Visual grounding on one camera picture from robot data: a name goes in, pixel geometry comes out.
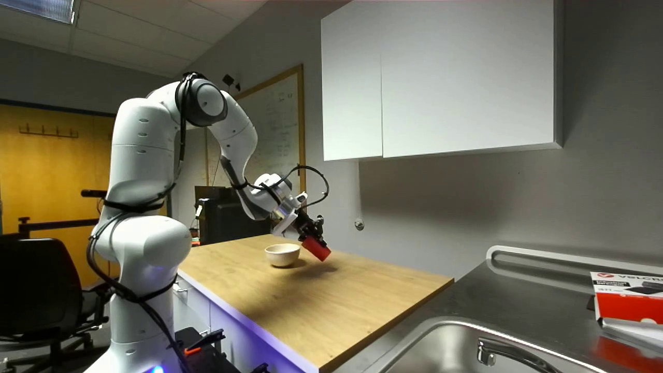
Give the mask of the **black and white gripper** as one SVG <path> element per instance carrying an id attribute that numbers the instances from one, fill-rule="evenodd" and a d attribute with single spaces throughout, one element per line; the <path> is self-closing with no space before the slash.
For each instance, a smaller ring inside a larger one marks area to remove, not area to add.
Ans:
<path id="1" fill-rule="evenodd" d="M 314 237 L 319 243 L 325 243 L 323 220 L 310 218 L 305 206 L 297 202 L 286 202 L 274 210 L 274 217 L 274 235 L 299 239 L 302 246 L 308 243 L 308 237 Z"/>

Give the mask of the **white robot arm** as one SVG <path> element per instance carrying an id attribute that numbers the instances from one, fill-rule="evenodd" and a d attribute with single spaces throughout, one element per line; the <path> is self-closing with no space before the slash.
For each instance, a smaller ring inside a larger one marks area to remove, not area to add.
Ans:
<path id="1" fill-rule="evenodd" d="M 307 213 L 308 200 L 280 174 L 246 179 L 258 131 L 241 105 L 199 74 L 118 107 L 110 183 L 87 260 L 118 265 L 110 283 L 110 347 L 85 373 L 189 373 L 173 329 L 173 284 L 190 251 L 186 225 L 159 211 L 184 164 L 184 138 L 206 128 L 219 147 L 219 164 L 245 213 L 274 217 L 280 235 L 297 232 L 318 260 L 330 257 L 323 222 Z"/>

